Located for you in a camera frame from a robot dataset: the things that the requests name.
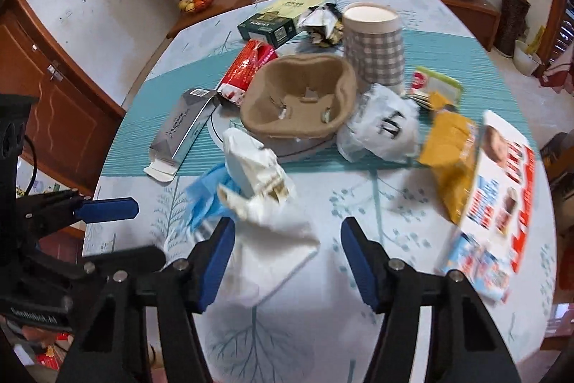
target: screw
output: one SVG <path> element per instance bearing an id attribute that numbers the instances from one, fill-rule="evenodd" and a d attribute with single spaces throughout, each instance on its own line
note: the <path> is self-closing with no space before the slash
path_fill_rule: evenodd
<path id="1" fill-rule="evenodd" d="M 454 282 L 464 281 L 464 274 L 458 270 L 452 270 L 448 275 Z"/>
<path id="2" fill-rule="evenodd" d="M 84 271 L 88 274 L 92 274 L 94 271 L 96 271 L 96 265 L 94 265 L 92 262 L 87 262 L 84 264 Z"/>
<path id="3" fill-rule="evenodd" d="M 395 271 L 401 271 L 405 267 L 405 262 L 400 258 L 391 258 L 389 266 Z"/>
<path id="4" fill-rule="evenodd" d="M 118 270 L 112 277 L 115 282 L 124 282 L 127 280 L 127 273 L 124 270 Z"/>
<path id="5" fill-rule="evenodd" d="M 173 262 L 173 267 L 177 270 L 177 271 L 183 271 L 185 270 L 187 267 L 189 266 L 189 262 L 184 259 L 184 258 L 180 258 L 178 260 L 175 260 Z"/>
<path id="6" fill-rule="evenodd" d="M 74 302 L 70 296 L 62 297 L 62 308 L 66 311 L 66 313 L 72 309 L 73 305 Z"/>

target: plaid paper cup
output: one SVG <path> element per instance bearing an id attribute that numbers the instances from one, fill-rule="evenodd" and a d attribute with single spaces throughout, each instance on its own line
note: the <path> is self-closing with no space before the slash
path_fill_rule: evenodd
<path id="1" fill-rule="evenodd" d="M 404 90 L 405 45 L 401 18 L 391 8 L 357 2 L 343 10 L 345 57 L 357 77 L 400 94 Z"/>

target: teal stripe on tablecloth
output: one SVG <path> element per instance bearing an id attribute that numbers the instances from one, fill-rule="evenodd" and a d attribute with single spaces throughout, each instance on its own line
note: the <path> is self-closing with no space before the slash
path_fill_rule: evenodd
<path id="1" fill-rule="evenodd" d="M 407 76 L 417 65 L 441 71 L 464 85 L 460 111 L 481 121 L 485 109 L 491 109 L 515 126 L 537 148 L 526 120 L 504 80 L 474 38 L 404 30 Z M 238 50 L 207 57 L 146 81 L 126 114 L 105 161 L 103 176 L 143 176 L 149 164 L 148 148 L 157 130 L 183 91 L 213 88 L 229 68 Z M 421 115 L 421 142 L 426 139 L 429 119 Z M 178 174 L 198 176 L 223 162 L 223 153 L 203 128 L 186 156 Z M 332 146 L 316 155 L 283 167 L 288 172 L 333 172 L 395 168 L 375 156 L 357 163 L 345 161 Z"/>

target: wicker basket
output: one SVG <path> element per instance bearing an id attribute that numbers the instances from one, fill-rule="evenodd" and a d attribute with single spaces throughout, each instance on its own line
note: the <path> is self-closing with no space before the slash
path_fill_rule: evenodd
<path id="1" fill-rule="evenodd" d="M 514 42 L 524 26 L 530 4 L 524 0 L 502 0 L 500 23 L 494 46 L 506 57 L 514 54 Z"/>

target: yellow bag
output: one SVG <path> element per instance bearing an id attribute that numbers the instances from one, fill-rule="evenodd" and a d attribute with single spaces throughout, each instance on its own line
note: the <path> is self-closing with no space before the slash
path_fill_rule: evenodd
<path id="1" fill-rule="evenodd" d="M 444 99 L 437 101 L 441 103 L 439 106 L 448 104 Z M 477 127 L 472 120 L 455 112 L 437 111 L 418 159 L 432 168 L 438 195 L 455 224 L 460 221 L 472 188 L 476 134 Z"/>

